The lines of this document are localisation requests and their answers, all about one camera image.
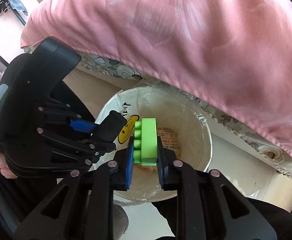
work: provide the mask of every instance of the floor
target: floor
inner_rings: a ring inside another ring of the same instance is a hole
[[[81,98],[94,116],[120,87],[81,70],[73,70],[64,81]],[[220,170],[245,196],[291,211],[292,180],[233,144],[212,134],[213,158],[209,169]],[[172,236],[166,220],[151,203],[124,207],[129,227],[121,240],[150,240]]]

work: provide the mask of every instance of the metal screw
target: metal screw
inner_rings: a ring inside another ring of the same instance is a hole
[[[91,160],[88,160],[88,159],[85,160],[85,163],[86,163],[87,165],[92,165]]]
[[[117,166],[117,164],[118,164],[117,161],[109,161],[107,165],[108,167],[114,168]]]
[[[210,175],[217,178],[221,175],[221,173],[218,170],[211,170]]]
[[[71,175],[72,177],[77,177],[79,174],[80,174],[79,170],[72,170],[72,171],[70,172],[70,175]]]
[[[182,167],[183,166],[183,162],[180,161],[180,160],[174,161],[173,164],[174,164],[175,167]]]

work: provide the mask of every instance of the yellow smiley face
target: yellow smiley face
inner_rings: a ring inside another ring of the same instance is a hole
[[[133,128],[135,126],[135,122],[139,120],[138,115],[132,115],[130,119],[127,120],[127,125],[123,127],[123,129],[120,131],[118,135],[118,142],[120,144],[123,144],[124,142],[127,141],[129,138],[130,134],[133,131]]]

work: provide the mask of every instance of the green toy block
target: green toy block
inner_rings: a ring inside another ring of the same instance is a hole
[[[157,131],[155,118],[142,118],[135,122],[133,158],[143,166],[157,162]]]

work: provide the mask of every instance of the clear plastic bag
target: clear plastic bag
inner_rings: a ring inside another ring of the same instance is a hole
[[[127,147],[134,134],[134,122],[141,118],[156,118],[157,132],[164,147],[175,151],[177,157],[193,168],[205,171],[212,156],[212,141],[206,119],[200,106],[184,92],[165,87],[165,84],[145,85],[120,91],[99,113],[96,123],[101,123],[110,110],[121,112],[127,126],[115,140],[117,150]],[[101,157],[96,164],[111,160],[115,152]],[[134,164],[130,190],[115,192],[119,205],[137,205],[160,201],[176,196],[176,192],[161,190],[157,167]]]

